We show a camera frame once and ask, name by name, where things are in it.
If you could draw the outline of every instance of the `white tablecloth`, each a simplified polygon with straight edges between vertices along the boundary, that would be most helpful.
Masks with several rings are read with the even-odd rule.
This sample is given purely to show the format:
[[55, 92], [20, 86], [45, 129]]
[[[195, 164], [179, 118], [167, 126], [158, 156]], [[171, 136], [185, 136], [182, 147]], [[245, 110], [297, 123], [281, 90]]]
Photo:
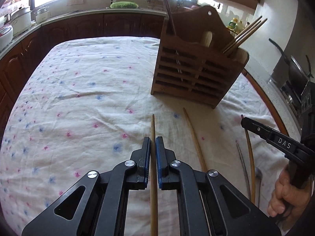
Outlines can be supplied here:
[[[216, 109], [163, 94], [150, 95], [159, 40], [103, 37], [53, 48], [20, 94], [0, 152], [0, 200], [17, 234], [89, 170], [100, 173], [130, 158], [150, 136], [200, 170], [182, 108], [195, 128], [206, 164], [247, 196], [235, 141], [249, 171], [241, 114], [277, 129], [254, 88], [240, 75]], [[250, 134], [263, 173], [260, 207], [266, 213], [283, 154]], [[149, 235], [150, 183], [131, 191], [125, 235]], [[179, 235], [176, 192], [158, 192], [159, 235]]]

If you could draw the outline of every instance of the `pot handle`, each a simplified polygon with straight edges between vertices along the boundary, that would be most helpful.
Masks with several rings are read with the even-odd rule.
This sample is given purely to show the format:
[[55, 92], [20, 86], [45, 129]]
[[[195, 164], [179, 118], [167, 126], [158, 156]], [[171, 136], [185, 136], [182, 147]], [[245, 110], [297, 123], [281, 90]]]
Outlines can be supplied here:
[[307, 74], [307, 76], [314, 78], [314, 76], [311, 73], [311, 62], [310, 62], [310, 59], [308, 58], [308, 55], [305, 55], [305, 56], [306, 56], [306, 59], [308, 60], [308, 74]]
[[281, 52], [281, 55], [283, 56], [283, 59], [284, 59], [285, 63], [290, 65], [290, 60], [285, 55], [284, 51], [281, 49], [281, 47], [278, 45], [278, 43], [276, 43], [275, 41], [271, 40], [270, 38], [269, 38], [269, 42], [271, 42], [273, 45], [275, 45], [275, 47]]

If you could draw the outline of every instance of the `green basket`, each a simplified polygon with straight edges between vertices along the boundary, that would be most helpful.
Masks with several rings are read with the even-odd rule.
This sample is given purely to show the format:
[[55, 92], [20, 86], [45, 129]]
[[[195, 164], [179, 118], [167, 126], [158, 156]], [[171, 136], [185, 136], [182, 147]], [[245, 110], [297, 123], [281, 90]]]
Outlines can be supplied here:
[[128, 9], [137, 9], [139, 5], [137, 5], [134, 2], [114, 2], [111, 4], [112, 9], [123, 9], [123, 8], [128, 8]]

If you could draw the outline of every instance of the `bottle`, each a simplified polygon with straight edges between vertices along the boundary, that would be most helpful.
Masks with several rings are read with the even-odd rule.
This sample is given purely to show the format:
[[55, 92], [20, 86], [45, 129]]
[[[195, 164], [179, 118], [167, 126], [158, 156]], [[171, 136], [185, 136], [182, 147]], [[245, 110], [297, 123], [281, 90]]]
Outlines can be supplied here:
[[227, 26], [228, 29], [232, 30], [233, 32], [235, 31], [235, 26], [236, 26], [236, 23], [237, 23], [237, 18], [233, 18], [233, 20], [231, 20], [229, 22], [229, 25]]
[[243, 22], [237, 22], [235, 25], [235, 33], [239, 34], [244, 29]]

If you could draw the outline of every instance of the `silver screw head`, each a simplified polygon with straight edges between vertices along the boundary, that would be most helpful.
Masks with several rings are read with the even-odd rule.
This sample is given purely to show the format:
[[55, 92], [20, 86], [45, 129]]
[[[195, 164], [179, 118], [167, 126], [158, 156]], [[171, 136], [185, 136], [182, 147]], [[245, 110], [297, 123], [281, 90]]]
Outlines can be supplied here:
[[127, 161], [125, 162], [125, 165], [126, 165], [127, 167], [132, 167], [132, 166], [134, 165], [134, 161], [133, 161], [133, 160], [127, 160]]
[[209, 176], [216, 177], [216, 176], [218, 176], [219, 173], [216, 170], [209, 170], [208, 174], [209, 174]]
[[97, 172], [96, 171], [90, 171], [88, 173], [88, 178], [94, 178], [94, 177], [97, 177]]
[[181, 162], [179, 160], [174, 160], [171, 162], [171, 165], [173, 167], [179, 167], [181, 165]]

